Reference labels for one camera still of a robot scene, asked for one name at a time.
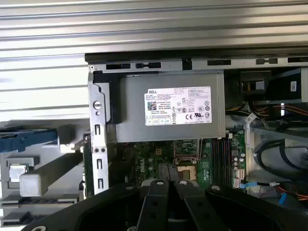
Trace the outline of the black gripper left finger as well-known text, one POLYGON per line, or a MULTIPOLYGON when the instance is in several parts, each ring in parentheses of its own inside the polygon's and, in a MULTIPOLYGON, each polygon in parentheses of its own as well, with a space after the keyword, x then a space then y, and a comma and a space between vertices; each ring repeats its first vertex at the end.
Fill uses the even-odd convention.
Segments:
POLYGON ((170 164, 160 164, 159 179, 141 188, 119 184, 34 221, 25 231, 164 231, 167 226, 170 164))

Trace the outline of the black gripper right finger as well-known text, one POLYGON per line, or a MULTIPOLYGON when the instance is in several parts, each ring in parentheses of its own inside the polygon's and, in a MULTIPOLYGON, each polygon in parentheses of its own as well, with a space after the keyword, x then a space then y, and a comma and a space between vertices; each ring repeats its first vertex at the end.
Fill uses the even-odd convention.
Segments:
POLYGON ((204 190, 195 181, 180 179, 171 165, 169 178, 188 212, 187 231, 306 231, 308 217, 300 212, 224 185, 204 190))

